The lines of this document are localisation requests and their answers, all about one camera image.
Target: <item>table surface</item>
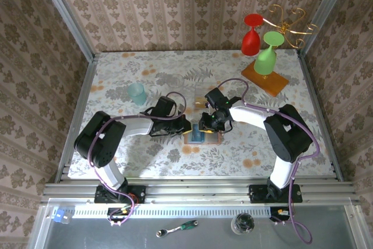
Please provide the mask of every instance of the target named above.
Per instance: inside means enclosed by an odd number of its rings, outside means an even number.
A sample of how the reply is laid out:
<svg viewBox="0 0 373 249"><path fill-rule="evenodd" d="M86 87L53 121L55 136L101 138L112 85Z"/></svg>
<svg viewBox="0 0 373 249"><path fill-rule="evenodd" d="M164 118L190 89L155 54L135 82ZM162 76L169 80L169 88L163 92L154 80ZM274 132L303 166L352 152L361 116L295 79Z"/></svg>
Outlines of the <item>table surface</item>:
<svg viewBox="0 0 373 249"><path fill-rule="evenodd" d="M44 248L356 248L342 206L301 206L296 215L296 220L312 233L311 246L302 243L291 225L275 226L269 219L254 218L253 231L238 236L232 232L231 218L196 217L199 224L195 229L170 233L163 238L157 238L156 231L172 229L195 218L129 219L121 227L111 227L106 219L72 219L67 225L51 222Z"/></svg>
<svg viewBox="0 0 373 249"><path fill-rule="evenodd" d="M292 104L316 136L321 154L304 160L298 169L301 176L333 176L333 167L320 132L315 110L295 50L276 50L275 71L289 84L272 97L249 82L247 102L278 109ZM241 71L255 57L240 51L167 51L109 52L100 55L80 130L93 114L104 111L111 116L137 114L154 106L161 95L170 91L182 93L187 100L186 116L198 122L200 112L194 109L196 87L217 85L228 78L242 78ZM145 86L146 103L137 106L126 93L133 82ZM241 96L245 85L226 83L221 90L228 98ZM178 96L170 96L177 103ZM308 149L312 153L314 146ZM224 135L219 145L185 145L183 136L131 136L122 138L115 161L126 177L168 176L269 176L275 163L267 133L255 126L234 122L233 131ZM87 160L74 153L69 177L94 179Z"/></svg>

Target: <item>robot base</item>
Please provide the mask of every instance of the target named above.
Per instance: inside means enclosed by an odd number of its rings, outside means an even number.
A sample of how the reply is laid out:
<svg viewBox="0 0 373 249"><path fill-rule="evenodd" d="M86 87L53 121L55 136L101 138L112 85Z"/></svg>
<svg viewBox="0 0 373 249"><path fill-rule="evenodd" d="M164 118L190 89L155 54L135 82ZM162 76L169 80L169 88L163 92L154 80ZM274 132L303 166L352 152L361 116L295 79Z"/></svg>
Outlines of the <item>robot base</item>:
<svg viewBox="0 0 373 249"><path fill-rule="evenodd" d="M142 185L127 185L127 180L120 186L117 191L123 192L124 194L134 194L138 201L138 204L145 203L145 196L146 196L146 187ZM123 196L112 193L104 186L99 185L96 188L96 193L94 195L94 203L95 204L129 204L130 200Z"/></svg>
<svg viewBox="0 0 373 249"><path fill-rule="evenodd" d="M270 196L268 193L268 185L250 185L249 186L249 197L250 203L252 204L287 204L289 196L289 186L281 190L281 196L277 199ZM299 185L293 185L293 191L291 194L293 203L302 202L302 193Z"/></svg>

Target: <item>metal frame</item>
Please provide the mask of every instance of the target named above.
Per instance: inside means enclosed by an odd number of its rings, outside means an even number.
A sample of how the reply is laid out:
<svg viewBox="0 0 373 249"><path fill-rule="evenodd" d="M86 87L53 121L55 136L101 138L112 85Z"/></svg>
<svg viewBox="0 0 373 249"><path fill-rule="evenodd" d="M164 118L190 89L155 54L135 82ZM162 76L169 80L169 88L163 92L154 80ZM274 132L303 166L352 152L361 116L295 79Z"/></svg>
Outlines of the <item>metal frame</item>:
<svg viewBox="0 0 373 249"><path fill-rule="evenodd" d="M333 148L332 140L330 139L325 120L322 118L323 114L322 114L322 111L321 111L320 103L318 101L318 97L316 95L316 91L315 91L314 86L312 84L312 79L311 79L311 75L309 74L309 71L308 71L307 63L306 63L306 61L304 59L304 56L302 55L301 52L298 52L298 58L300 60L302 72L304 74L304 80L305 80L305 83L306 83L307 88L308 88L309 96L311 97L312 105L314 106L314 109L316 111L316 117L317 117L319 125L320 125L320 130L321 130L321 134L322 134L322 137L324 139L324 142L325 142L325 147L327 148L327 150L329 152L329 158L333 163L334 171L336 173L336 176L337 176L338 180L339 181L344 181L342 171L339 167L338 159L337 159L336 153L335 153L334 148Z"/></svg>
<svg viewBox="0 0 373 249"><path fill-rule="evenodd" d="M248 186L266 184L266 177L261 178L214 178L214 179L168 179L168 178L128 178L129 184L146 185L145 204L168 206L238 206L250 204ZM301 205L346 205L358 204L351 182L338 182L335 178L321 179L297 177L303 197ZM98 180L69 180L60 184L47 184L41 203L50 199L62 201L65 198L78 199L82 203L94 201ZM255 204L277 206L283 204Z"/></svg>
<svg viewBox="0 0 373 249"><path fill-rule="evenodd" d="M357 248L373 248L373 240L360 205L344 207Z"/></svg>
<svg viewBox="0 0 373 249"><path fill-rule="evenodd" d="M82 50L84 56L86 57L88 63L93 61L94 51L92 50L90 44L87 41L87 38L84 35L84 32L80 29L78 23L76 22L73 13L69 9L65 0L52 0L56 6L58 12L61 14L64 22L66 23L68 29L74 36L77 44Z"/></svg>
<svg viewBox="0 0 373 249"><path fill-rule="evenodd" d="M99 55L94 57L94 60L91 64L88 64L86 76L84 78L83 85L80 90L78 103L75 107L74 116L72 118L68 137L66 139L65 146L62 151L62 156L58 165L58 170L55 176L54 183L60 182L62 173L64 172L65 165L70 163L72 155L74 153L73 143L79 135L80 126L83 121L84 111L86 109L86 104L88 101L89 91L92 85L94 74L96 73L98 59Z"/></svg>
<svg viewBox="0 0 373 249"><path fill-rule="evenodd" d="M320 29L325 23L326 18L329 16L337 0L322 0L319 8L317 9L314 17L312 18L313 24L317 25ZM305 46L301 49L301 54L306 55L312 43L315 41L317 34L306 36L304 38Z"/></svg>
<svg viewBox="0 0 373 249"><path fill-rule="evenodd" d="M251 204L248 196L250 184L265 184L266 178L256 179L203 179L168 180L153 178L129 178L130 184L146 185L147 198L145 205L139 206L139 217L147 215L154 218L169 218L175 215L173 211L181 211L178 217L189 218L196 215L209 215L222 218L233 215L236 211L265 211L269 206L286 204ZM352 182L338 182L336 179L320 179L312 177L297 178L301 186L302 206L344 206L348 223L351 227L357 248L372 248L367 224L364 220L359 197L354 192ZM94 204L94 193L99 181L67 180L60 184L47 184L44 196L34 225L29 248L43 248L46 241L53 211L57 208L67 210L73 218L105 219L106 204Z"/></svg>

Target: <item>transparent cup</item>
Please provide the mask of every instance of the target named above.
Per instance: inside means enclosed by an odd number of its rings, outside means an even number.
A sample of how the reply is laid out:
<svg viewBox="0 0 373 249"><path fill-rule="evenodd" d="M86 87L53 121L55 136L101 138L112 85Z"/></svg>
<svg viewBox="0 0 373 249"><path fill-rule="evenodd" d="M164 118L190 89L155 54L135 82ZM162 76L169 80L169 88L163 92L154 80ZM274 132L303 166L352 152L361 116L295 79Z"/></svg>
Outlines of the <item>transparent cup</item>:
<svg viewBox="0 0 373 249"><path fill-rule="evenodd" d="M250 214L238 214L231 222L232 231L239 236L250 233L254 229L254 219Z"/></svg>
<svg viewBox="0 0 373 249"><path fill-rule="evenodd" d="M128 86L127 93L136 105L143 105L146 101L144 86L140 83L133 83Z"/></svg>

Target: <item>light blue glass cup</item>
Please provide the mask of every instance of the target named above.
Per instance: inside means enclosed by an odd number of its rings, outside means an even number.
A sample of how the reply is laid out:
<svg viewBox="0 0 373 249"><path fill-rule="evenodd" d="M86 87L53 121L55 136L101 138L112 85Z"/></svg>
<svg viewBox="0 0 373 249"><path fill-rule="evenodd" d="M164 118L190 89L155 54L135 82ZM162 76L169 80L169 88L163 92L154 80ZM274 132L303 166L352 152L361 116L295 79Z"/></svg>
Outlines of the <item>light blue glass cup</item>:
<svg viewBox="0 0 373 249"><path fill-rule="evenodd" d="M146 101L144 86L140 83L133 83L127 88L127 93L136 105L143 105Z"/></svg>

